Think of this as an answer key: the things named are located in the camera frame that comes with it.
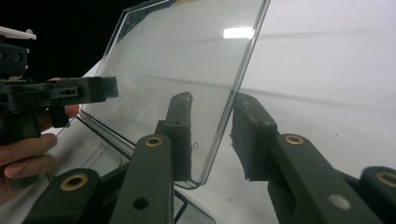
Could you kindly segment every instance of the transparent acrylic sheet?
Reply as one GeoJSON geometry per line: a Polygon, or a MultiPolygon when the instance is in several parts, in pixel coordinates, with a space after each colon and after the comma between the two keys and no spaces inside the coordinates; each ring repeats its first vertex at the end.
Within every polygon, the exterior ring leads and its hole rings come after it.
{"type": "Polygon", "coordinates": [[[75,168],[93,169],[99,176],[103,176],[128,162],[128,159],[80,119],[73,119],[58,134],[58,143],[50,154],[57,159],[57,164],[50,171],[55,176],[75,168]]]}
{"type": "Polygon", "coordinates": [[[188,91],[191,181],[178,184],[193,189],[207,180],[269,1],[156,2],[124,11],[96,73],[117,77],[120,97],[82,111],[136,143],[188,91]]]}

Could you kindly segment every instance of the brass screw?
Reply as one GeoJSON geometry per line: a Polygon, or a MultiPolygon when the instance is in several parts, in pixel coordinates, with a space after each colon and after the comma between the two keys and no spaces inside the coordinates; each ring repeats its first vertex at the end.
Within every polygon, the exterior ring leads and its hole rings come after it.
{"type": "Polygon", "coordinates": [[[389,178],[386,179],[386,177],[390,177],[390,178],[396,179],[396,174],[390,173],[390,172],[378,172],[376,174],[376,178],[379,181],[381,181],[382,183],[384,183],[384,184],[386,184],[386,185],[388,185],[390,187],[396,188],[396,182],[392,181],[392,180],[389,180],[389,178]]]}
{"type": "Polygon", "coordinates": [[[61,183],[61,190],[73,191],[84,186],[88,182],[88,176],[84,173],[73,174],[61,183]]]}
{"type": "Polygon", "coordinates": [[[289,144],[292,144],[294,146],[300,146],[304,143],[304,139],[297,135],[287,135],[285,137],[285,140],[286,140],[286,142],[288,142],[289,144]]]}
{"type": "Polygon", "coordinates": [[[160,146],[162,143],[163,140],[159,137],[151,137],[145,142],[146,146],[148,147],[157,147],[160,146]]]}

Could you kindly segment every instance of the screw hole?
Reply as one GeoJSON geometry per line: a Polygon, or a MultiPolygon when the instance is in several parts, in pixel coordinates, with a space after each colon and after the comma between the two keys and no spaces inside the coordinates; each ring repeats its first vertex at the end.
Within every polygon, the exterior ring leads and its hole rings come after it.
{"type": "Polygon", "coordinates": [[[339,194],[331,194],[327,199],[332,203],[332,205],[342,210],[349,210],[352,207],[349,200],[339,194]]]}
{"type": "Polygon", "coordinates": [[[20,62],[22,60],[22,56],[20,54],[16,54],[14,60],[15,62],[20,62]]]}
{"type": "Polygon", "coordinates": [[[285,137],[285,140],[294,146],[300,146],[304,143],[304,139],[296,135],[288,135],[285,137]]]}
{"type": "Polygon", "coordinates": [[[146,198],[138,198],[134,201],[134,208],[137,210],[143,210],[149,206],[149,200],[146,198]]]}
{"type": "Polygon", "coordinates": [[[396,174],[390,172],[379,172],[376,174],[376,178],[382,183],[396,188],[396,174]]]}
{"type": "Polygon", "coordinates": [[[81,181],[82,181],[82,179],[81,179],[80,177],[76,177],[76,178],[70,179],[70,180],[66,183],[66,185],[67,185],[67,186],[70,186],[70,187],[73,187],[73,186],[75,186],[75,185],[80,184],[81,181]]]}
{"type": "Polygon", "coordinates": [[[6,53],[3,51],[0,51],[0,61],[3,61],[6,58],[6,53]]]}
{"type": "Polygon", "coordinates": [[[163,143],[163,140],[159,137],[151,137],[146,140],[146,146],[148,147],[156,147],[163,143]]]}

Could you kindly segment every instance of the white surface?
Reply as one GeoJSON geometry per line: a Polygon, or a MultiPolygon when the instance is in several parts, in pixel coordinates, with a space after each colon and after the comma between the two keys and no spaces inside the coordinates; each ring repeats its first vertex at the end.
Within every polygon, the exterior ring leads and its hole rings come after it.
{"type": "MultiPolygon", "coordinates": [[[[336,169],[396,168],[395,24],[390,0],[273,0],[241,91],[336,169]]],[[[230,124],[206,185],[182,191],[217,223],[277,223],[265,183],[244,180],[229,133],[230,124]]]]}

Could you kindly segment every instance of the finger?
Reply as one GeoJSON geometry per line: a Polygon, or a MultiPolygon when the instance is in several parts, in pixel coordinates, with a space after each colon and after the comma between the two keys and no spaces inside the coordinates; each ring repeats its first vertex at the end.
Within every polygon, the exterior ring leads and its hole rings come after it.
{"type": "Polygon", "coordinates": [[[49,81],[59,81],[59,80],[61,80],[59,77],[53,77],[49,79],[49,81]]]}
{"type": "Polygon", "coordinates": [[[16,143],[0,147],[0,165],[12,163],[25,158],[41,155],[56,143],[53,133],[46,133],[39,138],[27,138],[16,143]]]}
{"type": "Polygon", "coordinates": [[[3,173],[6,166],[0,166],[0,191],[3,190],[9,183],[9,178],[6,178],[3,173]]]}
{"type": "MultiPolygon", "coordinates": [[[[70,119],[75,117],[79,112],[79,105],[67,105],[64,107],[64,113],[70,119]]],[[[38,121],[40,124],[40,131],[44,132],[52,128],[52,120],[50,118],[50,112],[48,110],[40,113],[38,116],[38,121]]]]}
{"type": "Polygon", "coordinates": [[[4,170],[4,175],[8,178],[22,178],[32,175],[46,173],[56,164],[56,160],[51,155],[42,155],[34,159],[24,159],[11,163],[4,170]]]}

